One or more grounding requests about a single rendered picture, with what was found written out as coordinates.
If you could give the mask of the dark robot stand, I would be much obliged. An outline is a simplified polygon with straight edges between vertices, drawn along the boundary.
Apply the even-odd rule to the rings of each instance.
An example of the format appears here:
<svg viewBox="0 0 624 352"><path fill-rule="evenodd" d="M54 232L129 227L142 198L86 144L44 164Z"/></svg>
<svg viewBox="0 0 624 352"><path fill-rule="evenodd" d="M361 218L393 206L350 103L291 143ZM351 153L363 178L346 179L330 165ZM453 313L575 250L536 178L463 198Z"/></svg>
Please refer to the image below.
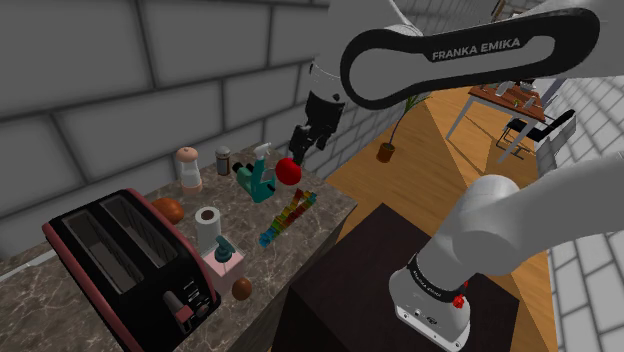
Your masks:
<svg viewBox="0 0 624 352"><path fill-rule="evenodd" d="M397 318L389 293L429 239L380 205L291 284L271 352L444 352Z"/></svg>

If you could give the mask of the pink soap dispenser teal pump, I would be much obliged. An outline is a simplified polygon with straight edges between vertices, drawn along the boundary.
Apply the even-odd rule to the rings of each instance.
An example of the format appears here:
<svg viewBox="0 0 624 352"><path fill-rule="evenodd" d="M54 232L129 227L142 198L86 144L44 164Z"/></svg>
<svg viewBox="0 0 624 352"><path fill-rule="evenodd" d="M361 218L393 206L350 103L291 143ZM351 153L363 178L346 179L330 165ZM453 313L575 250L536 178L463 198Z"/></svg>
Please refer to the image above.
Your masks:
<svg viewBox="0 0 624 352"><path fill-rule="evenodd" d="M202 254L214 289L221 295L231 292L234 282L244 277L245 253L225 236Z"/></svg>

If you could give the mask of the pink and white salt grinder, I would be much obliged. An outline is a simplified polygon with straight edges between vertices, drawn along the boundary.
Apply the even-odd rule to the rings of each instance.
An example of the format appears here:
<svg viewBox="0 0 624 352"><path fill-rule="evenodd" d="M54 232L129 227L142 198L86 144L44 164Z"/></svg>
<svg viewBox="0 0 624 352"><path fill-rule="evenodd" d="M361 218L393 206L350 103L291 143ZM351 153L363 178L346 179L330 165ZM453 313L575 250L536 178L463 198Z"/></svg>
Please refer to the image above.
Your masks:
<svg viewBox="0 0 624 352"><path fill-rule="evenodd" d="M182 147L176 152L176 160L181 166L180 179L183 193L185 195L200 193L203 183L197 164L197 150L192 147Z"/></svg>

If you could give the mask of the black chair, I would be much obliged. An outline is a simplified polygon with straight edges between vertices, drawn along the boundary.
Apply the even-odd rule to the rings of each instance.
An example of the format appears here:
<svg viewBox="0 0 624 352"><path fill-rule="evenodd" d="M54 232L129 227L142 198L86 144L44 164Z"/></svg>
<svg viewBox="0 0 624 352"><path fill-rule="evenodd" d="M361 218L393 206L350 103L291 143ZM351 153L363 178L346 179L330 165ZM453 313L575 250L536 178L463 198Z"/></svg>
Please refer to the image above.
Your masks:
<svg viewBox="0 0 624 352"><path fill-rule="evenodd" d="M532 128L527 133L526 137L533 140L534 142L540 142L542 139L548 136L554 129L560 127L565 122L570 120L574 116L575 113L576 111L574 109L569 109L563 114L561 114L558 118L552 119L552 123L547 124L545 128L543 129L539 129L536 127ZM502 149L502 146L500 145L501 141L512 143L512 140L507 139L509 132L511 130L516 131L516 132L521 132L526 127L526 125L527 123L520 120L519 118L512 118L504 127L503 134L497 140L496 146Z"/></svg>

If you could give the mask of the brown egg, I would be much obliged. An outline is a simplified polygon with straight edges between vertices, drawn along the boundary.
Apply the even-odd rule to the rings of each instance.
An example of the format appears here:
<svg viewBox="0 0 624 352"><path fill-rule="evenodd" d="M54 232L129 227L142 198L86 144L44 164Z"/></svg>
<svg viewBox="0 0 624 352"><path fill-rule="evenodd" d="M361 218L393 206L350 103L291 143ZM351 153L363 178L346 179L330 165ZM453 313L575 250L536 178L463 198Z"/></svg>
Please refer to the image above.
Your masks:
<svg viewBox="0 0 624 352"><path fill-rule="evenodd" d="M252 283L247 278L237 279L231 288L232 296L238 301L244 301L248 299L252 293Z"/></svg>

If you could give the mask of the brown bread loaf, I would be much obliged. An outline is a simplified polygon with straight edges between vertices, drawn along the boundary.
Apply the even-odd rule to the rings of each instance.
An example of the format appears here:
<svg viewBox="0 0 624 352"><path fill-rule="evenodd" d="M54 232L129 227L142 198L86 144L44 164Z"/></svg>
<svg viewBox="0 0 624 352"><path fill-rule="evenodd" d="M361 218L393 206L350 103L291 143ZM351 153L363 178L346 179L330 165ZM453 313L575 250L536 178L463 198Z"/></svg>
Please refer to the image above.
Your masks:
<svg viewBox="0 0 624 352"><path fill-rule="evenodd" d="M152 205L173 225L176 225L184 218L184 209L175 199L167 197L158 198L152 202Z"/></svg>

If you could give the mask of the white paper towel roll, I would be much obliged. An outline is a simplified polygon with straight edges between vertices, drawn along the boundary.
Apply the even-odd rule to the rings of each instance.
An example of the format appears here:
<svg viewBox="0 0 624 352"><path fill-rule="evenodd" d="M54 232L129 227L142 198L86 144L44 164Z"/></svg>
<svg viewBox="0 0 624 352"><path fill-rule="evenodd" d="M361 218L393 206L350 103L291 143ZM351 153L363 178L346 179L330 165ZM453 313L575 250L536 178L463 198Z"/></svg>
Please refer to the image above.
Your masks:
<svg viewBox="0 0 624 352"><path fill-rule="evenodd" d="M208 252L216 243L216 237L221 231L221 213L212 206L202 207L195 213L196 238L198 252Z"/></svg>

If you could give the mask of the multicoloured block toy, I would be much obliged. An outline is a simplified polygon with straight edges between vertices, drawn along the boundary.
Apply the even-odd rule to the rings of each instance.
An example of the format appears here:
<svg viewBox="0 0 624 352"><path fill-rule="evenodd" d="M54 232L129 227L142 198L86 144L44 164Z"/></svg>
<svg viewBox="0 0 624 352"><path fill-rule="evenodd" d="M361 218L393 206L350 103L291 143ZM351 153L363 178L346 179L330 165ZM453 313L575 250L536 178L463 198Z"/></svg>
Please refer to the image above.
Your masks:
<svg viewBox="0 0 624 352"><path fill-rule="evenodd" d="M259 244L266 248L274 239L280 236L293 222L301 217L316 202L317 195L311 191L302 191L297 188L289 205L285 206L280 214L272 221L270 227L260 234Z"/></svg>

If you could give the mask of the teal spray bottle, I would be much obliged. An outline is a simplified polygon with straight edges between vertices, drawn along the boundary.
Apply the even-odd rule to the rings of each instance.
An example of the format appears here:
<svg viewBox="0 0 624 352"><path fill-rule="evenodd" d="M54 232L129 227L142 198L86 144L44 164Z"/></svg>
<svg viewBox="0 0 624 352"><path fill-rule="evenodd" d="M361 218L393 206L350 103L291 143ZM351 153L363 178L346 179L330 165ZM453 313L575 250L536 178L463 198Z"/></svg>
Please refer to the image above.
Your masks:
<svg viewBox="0 0 624 352"><path fill-rule="evenodd" d="M254 164L243 165L236 162L232 170L239 185L251 196L255 203L261 203L274 195L276 191L276 172L265 167L265 156L269 155L271 143L264 143L254 149Z"/></svg>

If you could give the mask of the grey and brown pepper shaker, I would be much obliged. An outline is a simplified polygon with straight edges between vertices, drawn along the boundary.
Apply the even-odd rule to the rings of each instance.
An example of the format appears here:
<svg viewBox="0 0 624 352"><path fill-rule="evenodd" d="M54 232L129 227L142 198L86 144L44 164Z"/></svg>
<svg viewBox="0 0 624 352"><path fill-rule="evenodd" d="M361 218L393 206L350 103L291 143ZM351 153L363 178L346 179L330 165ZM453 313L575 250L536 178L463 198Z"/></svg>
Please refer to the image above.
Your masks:
<svg viewBox="0 0 624 352"><path fill-rule="evenodd" d="M216 170L220 176L230 174L230 156L231 151L227 146L219 146L215 150Z"/></svg>

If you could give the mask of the black and red toaster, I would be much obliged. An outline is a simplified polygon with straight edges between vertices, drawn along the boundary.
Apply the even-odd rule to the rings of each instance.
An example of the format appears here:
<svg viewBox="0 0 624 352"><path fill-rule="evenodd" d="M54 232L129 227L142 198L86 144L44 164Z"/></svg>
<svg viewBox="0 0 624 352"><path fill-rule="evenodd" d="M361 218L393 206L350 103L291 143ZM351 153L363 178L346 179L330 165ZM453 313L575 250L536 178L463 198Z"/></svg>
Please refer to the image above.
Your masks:
<svg viewBox="0 0 624 352"><path fill-rule="evenodd" d="M131 188L42 231L124 352L174 352L221 304L197 250Z"/></svg>

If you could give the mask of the potted plant in brown pot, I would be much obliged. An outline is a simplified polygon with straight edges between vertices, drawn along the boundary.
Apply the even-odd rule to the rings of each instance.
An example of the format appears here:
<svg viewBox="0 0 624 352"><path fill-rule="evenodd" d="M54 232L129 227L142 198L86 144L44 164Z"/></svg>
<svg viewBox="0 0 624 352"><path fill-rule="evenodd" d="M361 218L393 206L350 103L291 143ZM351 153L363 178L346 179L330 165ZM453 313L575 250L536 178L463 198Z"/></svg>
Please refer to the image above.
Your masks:
<svg viewBox="0 0 624 352"><path fill-rule="evenodd" d="M382 163L388 163L391 160L392 155L396 150L395 146L393 145L393 140L394 140L396 131L398 129L398 126L400 125L401 121L407 115L408 112L410 112L416 105L420 104L421 102L427 99L429 99L428 95L414 95L406 99L403 113L401 117L397 120L393 128L393 131L391 133L389 141L382 143L380 145L379 151L376 155L376 158L378 161Z"/></svg>

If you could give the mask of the red apple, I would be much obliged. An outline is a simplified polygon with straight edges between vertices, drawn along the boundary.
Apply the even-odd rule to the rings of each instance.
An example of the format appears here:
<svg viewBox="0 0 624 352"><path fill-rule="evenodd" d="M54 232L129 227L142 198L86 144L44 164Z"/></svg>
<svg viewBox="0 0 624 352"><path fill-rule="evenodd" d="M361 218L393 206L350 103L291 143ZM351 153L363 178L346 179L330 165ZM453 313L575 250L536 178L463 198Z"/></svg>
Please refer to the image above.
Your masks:
<svg viewBox="0 0 624 352"><path fill-rule="evenodd" d="M285 185L295 185L302 177L302 170L292 158L282 158L275 167L277 179Z"/></svg>

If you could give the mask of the brown dining table white legs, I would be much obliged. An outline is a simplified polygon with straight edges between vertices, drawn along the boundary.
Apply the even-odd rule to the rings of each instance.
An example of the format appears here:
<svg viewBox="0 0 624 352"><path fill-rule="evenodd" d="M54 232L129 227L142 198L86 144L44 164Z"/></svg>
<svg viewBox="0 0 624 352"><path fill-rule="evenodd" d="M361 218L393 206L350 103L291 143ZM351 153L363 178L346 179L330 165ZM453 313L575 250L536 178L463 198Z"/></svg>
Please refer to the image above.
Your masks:
<svg viewBox="0 0 624 352"><path fill-rule="evenodd" d="M498 162L502 163L508 155L519 151L519 143L537 123L544 123L546 117L540 96L537 92L524 92L518 86L506 89L502 95L497 95L496 92L497 89L494 88L473 86L468 91L469 99L448 131L446 139L450 139L460 121L465 117L471 105L475 102L509 114L512 118L525 120L526 126L519 132L498 159Z"/></svg>

